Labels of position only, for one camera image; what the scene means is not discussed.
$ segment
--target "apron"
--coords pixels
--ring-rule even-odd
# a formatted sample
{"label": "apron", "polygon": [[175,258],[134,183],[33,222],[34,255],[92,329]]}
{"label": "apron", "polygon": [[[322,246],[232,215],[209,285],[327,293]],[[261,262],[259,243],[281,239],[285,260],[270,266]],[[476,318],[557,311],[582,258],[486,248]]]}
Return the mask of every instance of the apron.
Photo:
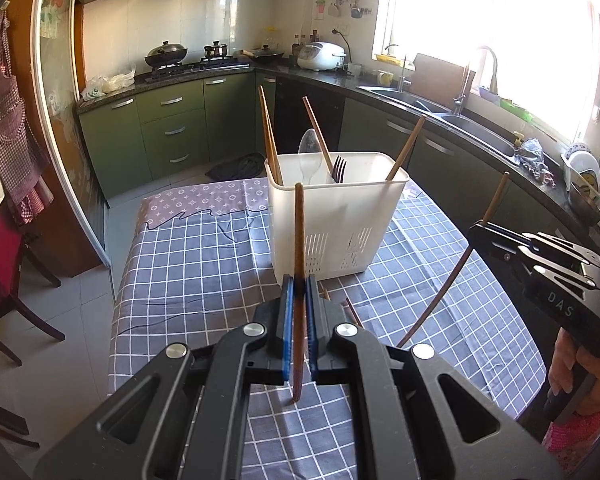
{"label": "apron", "polygon": [[45,153],[31,133],[25,117],[24,99],[11,73],[7,40],[9,20],[0,11],[0,180],[16,219],[31,222],[52,200],[42,180],[48,164]]}

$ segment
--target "power cord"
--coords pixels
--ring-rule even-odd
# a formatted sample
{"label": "power cord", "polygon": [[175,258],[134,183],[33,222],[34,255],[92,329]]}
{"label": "power cord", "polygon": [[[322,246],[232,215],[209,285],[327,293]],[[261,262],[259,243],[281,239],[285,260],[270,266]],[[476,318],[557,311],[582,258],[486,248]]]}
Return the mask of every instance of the power cord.
{"label": "power cord", "polygon": [[347,48],[349,49],[349,62],[353,63],[353,59],[351,57],[351,47],[349,46],[349,41],[347,41],[347,38],[344,37],[344,34],[342,34],[339,30],[337,30],[336,28],[334,28],[331,31],[332,34],[339,34],[342,36],[342,39],[344,40],[344,42],[347,44]]}

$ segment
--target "red chair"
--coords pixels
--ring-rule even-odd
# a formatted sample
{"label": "red chair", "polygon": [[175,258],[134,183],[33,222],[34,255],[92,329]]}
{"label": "red chair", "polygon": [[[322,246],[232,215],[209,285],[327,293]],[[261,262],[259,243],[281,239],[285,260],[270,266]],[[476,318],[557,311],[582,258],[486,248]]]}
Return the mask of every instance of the red chair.
{"label": "red chair", "polygon": [[[23,256],[27,257],[33,266],[53,286],[60,286],[60,280],[56,278],[31,252],[18,230],[13,217],[5,202],[0,205],[0,318],[15,309],[28,321],[37,326],[43,332],[49,334],[58,341],[64,341],[64,334],[36,316],[18,298],[18,284],[20,283],[20,264]],[[2,341],[0,351],[11,358],[18,366],[22,361]]]}

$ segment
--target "rice cooker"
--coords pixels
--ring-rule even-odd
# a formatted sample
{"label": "rice cooker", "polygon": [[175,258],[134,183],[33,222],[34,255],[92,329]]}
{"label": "rice cooker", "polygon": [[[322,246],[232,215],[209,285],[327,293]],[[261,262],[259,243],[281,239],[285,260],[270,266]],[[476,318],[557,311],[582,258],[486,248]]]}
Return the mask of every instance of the rice cooker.
{"label": "rice cooker", "polygon": [[309,70],[332,70],[344,65],[344,49],[333,43],[307,43],[298,54],[298,66]]}

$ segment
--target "kitchen sink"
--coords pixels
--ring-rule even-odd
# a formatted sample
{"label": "kitchen sink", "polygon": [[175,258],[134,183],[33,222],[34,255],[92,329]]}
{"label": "kitchen sink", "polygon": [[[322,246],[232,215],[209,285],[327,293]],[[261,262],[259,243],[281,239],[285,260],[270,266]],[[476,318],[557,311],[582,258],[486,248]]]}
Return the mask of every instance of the kitchen sink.
{"label": "kitchen sink", "polygon": [[388,97],[389,99],[393,99],[394,101],[407,104],[413,108],[417,108],[418,110],[423,110],[425,112],[430,112],[432,114],[449,113],[448,108],[440,106],[439,104],[436,104],[433,101],[429,101],[424,97],[420,97],[415,94],[409,94],[408,92],[398,92],[397,90],[391,88],[375,86],[359,86],[358,89],[364,90],[365,92],[371,92],[372,94],[376,94],[382,97]]}
{"label": "kitchen sink", "polygon": [[472,121],[471,119],[467,119],[466,117],[453,114],[440,114],[438,117],[446,123],[452,124],[465,133],[468,133],[472,137],[475,137],[475,139],[480,140],[480,142],[491,146],[495,151],[503,154],[513,161],[513,144],[506,141],[498,134],[493,133],[491,130],[488,130],[484,126],[481,126],[480,124]]}

